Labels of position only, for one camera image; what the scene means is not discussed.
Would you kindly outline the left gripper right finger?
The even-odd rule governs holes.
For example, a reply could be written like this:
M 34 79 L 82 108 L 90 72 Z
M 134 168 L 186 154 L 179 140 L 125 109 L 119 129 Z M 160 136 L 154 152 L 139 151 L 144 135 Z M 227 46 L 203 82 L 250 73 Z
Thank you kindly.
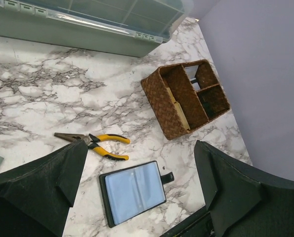
M 294 181 L 197 141 L 194 158 L 218 237 L 294 237 Z

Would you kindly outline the grey credit card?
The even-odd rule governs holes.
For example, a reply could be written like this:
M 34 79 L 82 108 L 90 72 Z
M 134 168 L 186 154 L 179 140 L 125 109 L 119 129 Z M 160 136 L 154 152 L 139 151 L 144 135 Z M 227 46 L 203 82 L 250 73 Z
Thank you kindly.
M 194 66 L 188 66 L 184 68 L 192 87 L 194 88 L 195 91 L 200 90 L 200 85 L 198 83 L 198 80 L 196 78 L 196 73 L 198 70 L 198 65 L 194 65 Z

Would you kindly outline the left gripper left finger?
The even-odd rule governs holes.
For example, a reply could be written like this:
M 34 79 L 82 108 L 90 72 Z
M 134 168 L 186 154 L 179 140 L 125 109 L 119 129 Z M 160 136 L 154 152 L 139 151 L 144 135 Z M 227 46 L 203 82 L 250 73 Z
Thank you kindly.
M 0 173 L 0 237 L 61 237 L 87 152 L 77 140 Z

